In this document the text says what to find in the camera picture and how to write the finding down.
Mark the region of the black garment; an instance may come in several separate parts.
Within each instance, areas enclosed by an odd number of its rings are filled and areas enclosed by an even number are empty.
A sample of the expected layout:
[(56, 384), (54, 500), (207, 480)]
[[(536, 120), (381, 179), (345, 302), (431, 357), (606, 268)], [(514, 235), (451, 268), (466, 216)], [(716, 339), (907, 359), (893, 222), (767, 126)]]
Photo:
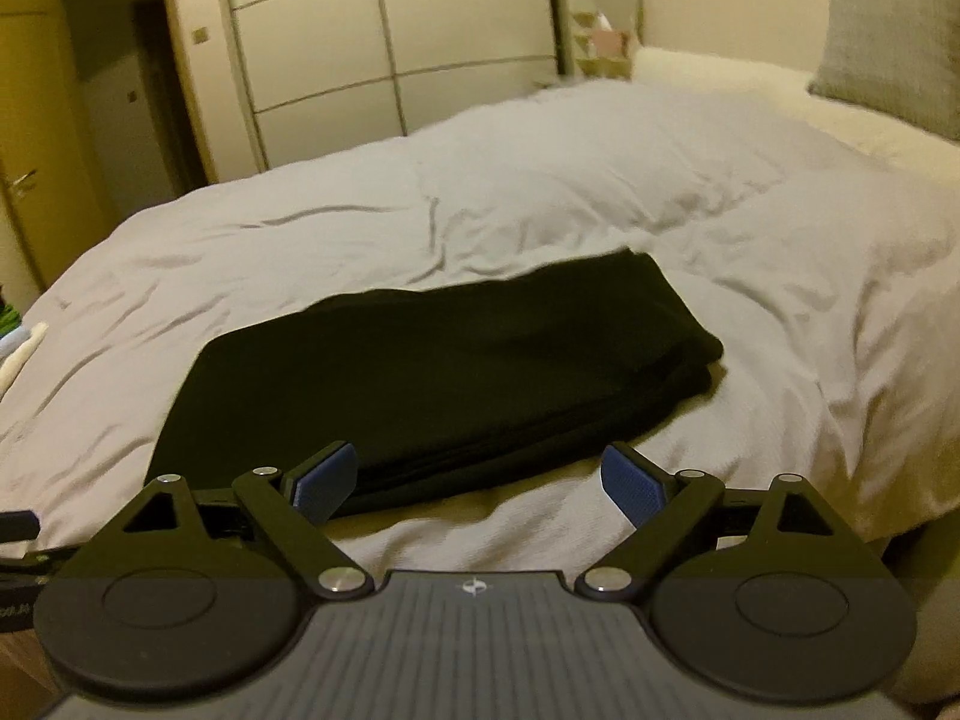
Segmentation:
[(347, 514), (428, 504), (646, 434), (708, 392), (722, 351), (630, 250), (423, 293), (338, 294), (209, 341), (148, 471), (220, 489), (342, 440), (359, 461)]

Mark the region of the green folded cloth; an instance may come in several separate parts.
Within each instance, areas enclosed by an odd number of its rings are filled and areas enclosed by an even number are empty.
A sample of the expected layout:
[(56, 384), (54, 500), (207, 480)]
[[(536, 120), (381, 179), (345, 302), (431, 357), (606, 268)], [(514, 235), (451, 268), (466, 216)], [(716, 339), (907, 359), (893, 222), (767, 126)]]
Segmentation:
[(0, 310), (0, 337), (6, 337), (8, 333), (14, 332), (21, 327), (21, 316), (13, 305), (5, 304)]

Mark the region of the white duvet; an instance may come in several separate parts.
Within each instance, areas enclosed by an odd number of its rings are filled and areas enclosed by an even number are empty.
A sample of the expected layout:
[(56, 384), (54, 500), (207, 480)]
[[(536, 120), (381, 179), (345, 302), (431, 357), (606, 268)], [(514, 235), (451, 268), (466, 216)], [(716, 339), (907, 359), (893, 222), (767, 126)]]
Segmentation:
[(631, 249), (722, 341), (640, 440), (736, 488), (805, 476), (862, 538), (958, 505), (958, 195), (754, 99), (594, 82), (212, 185), (132, 216), (28, 310), (2, 504), (41, 548), (141, 487), (190, 364), (332, 294)]

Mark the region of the wooden door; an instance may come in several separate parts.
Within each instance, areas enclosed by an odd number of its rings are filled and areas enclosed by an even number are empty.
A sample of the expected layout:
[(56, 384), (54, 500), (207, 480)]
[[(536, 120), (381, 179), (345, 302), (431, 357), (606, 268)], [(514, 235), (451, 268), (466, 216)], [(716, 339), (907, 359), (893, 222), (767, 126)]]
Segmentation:
[(2, 208), (41, 289), (116, 226), (60, 0), (2, 0)]

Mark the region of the cream pillow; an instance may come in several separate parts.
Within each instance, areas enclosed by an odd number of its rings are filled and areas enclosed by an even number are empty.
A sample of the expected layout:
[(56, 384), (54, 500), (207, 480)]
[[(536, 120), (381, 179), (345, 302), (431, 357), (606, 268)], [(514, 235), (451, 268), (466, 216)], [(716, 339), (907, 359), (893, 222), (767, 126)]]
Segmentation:
[(807, 91), (810, 71), (754, 60), (640, 47), (633, 54), (635, 83), (664, 83), (706, 93), (748, 94), (779, 114), (805, 122), (857, 151), (958, 187), (957, 143), (864, 107), (820, 98)]

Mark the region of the grey checked cushion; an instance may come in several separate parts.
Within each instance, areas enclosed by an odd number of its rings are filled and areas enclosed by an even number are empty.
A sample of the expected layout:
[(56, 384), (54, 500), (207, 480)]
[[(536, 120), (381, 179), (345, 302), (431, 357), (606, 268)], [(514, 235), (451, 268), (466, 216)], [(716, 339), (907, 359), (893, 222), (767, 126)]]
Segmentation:
[(828, 0), (807, 91), (957, 142), (958, 0)]

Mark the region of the wooden shelf unit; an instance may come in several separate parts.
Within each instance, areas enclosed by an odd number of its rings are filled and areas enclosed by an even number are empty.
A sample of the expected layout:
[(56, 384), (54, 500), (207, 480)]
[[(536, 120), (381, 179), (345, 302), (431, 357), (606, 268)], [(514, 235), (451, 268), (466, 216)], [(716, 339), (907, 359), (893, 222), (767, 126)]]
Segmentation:
[(569, 76), (573, 80), (630, 80), (630, 34), (615, 29), (597, 0), (566, 0)]

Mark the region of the white sliding wardrobe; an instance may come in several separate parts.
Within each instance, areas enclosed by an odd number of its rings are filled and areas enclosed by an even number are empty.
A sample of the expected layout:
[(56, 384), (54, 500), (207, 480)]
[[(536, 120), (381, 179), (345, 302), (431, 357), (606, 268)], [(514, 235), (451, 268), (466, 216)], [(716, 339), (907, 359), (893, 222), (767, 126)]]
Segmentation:
[(263, 164), (400, 137), (534, 93), (558, 0), (228, 0)]

